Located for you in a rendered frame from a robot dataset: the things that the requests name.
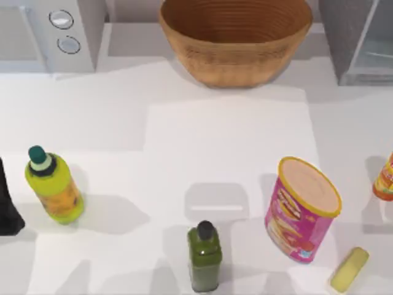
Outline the orange bottle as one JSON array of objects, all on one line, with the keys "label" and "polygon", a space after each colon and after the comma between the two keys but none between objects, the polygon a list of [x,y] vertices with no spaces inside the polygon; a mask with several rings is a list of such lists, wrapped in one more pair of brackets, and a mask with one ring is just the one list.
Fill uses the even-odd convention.
[{"label": "orange bottle", "polygon": [[393,152],[373,183],[373,193],[382,200],[393,201]]}]

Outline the yellow-green bottle with green cap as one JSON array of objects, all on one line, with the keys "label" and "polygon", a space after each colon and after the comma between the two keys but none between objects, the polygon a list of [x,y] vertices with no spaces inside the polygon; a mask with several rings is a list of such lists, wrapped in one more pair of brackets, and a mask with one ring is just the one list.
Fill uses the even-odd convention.
[{"label": "yellow-green bottle with green cap", "polygon": [[84,200],[68,164],[38,145],[28,149],[25,178],[44,210],[56,222],[70,224],[84,212]]}]

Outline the silver microwave knob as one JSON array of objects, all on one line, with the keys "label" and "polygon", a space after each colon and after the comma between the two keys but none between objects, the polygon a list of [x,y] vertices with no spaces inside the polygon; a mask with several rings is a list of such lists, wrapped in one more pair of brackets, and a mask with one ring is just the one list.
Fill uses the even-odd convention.
[{"label": "silver microwave knob", "polygon": [[63,53],[68,55],[77,54],[81,50],[80,42],[72,36],[59,38],[57,39],[56,44]]},{"label": "silver microwave knob", "polygon": [[49,13],[49,22],[59,30],[68,30],[73,26],[74,18],[66,10],[56,10]]}]

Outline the pale microwave oven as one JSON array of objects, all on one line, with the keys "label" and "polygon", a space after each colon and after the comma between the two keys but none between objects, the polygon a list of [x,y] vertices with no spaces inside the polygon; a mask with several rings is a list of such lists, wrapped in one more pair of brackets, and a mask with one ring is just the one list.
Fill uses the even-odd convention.
[{"label": "pale microwave oven", "polygon": [[[73,16],[70,29],[49,22],[56,10]],[[106,0],[0,0],[0,73],[92,73],[107,16]],[[80,42],[77,54],[57,47],[65,36]]]}]

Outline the brown woven basket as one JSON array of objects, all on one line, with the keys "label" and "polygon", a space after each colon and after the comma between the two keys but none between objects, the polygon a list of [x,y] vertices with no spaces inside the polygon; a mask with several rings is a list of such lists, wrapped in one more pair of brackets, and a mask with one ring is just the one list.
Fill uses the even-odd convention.
[{"label": "brown woven basket", "polygon": [[306,0],[164,0],[158,19],[198,82],[251,88],[286,67],[313,15]]}]

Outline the dark green bottle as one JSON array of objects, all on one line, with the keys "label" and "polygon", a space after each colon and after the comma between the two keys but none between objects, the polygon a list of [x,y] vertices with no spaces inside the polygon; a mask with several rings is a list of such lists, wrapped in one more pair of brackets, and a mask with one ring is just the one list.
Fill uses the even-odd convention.
[{"label": "dark green bottle", "polygon": [[196,293],[208,293],[219,285],[222,249],[219,234],[207,220],[191,228],[187,234],[191,287]]}]

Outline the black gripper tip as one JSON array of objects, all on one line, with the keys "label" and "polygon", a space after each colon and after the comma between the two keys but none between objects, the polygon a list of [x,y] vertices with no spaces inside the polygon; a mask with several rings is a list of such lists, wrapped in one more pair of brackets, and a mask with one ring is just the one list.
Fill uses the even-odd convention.
[{"label": "black gripper tip", "polygon": [[0,237],[16,236],[24,227],[25,221],[11,199],[0,158]]}]

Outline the yellow-green bar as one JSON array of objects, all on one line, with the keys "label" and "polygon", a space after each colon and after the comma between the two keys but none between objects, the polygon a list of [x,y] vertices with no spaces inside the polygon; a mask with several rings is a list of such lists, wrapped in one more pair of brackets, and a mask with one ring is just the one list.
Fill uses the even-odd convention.
[{"label": "yellow-green bar", "polygon": [[361,247],[351,249],[330,277],[331,289],[336,293],[345,293],[368,262],[369,257],[368,251]]}]

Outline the pink can with yellow rim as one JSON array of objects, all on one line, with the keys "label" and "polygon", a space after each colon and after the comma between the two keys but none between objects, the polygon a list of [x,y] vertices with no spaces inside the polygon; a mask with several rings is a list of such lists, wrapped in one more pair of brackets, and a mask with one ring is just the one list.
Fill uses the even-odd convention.
[{"label": "pink can with yellow rim", "polygon": [[325,174],[288,156],[278,165],[265,227],[283,253],[309,264],[341,208],[341,197]]}]

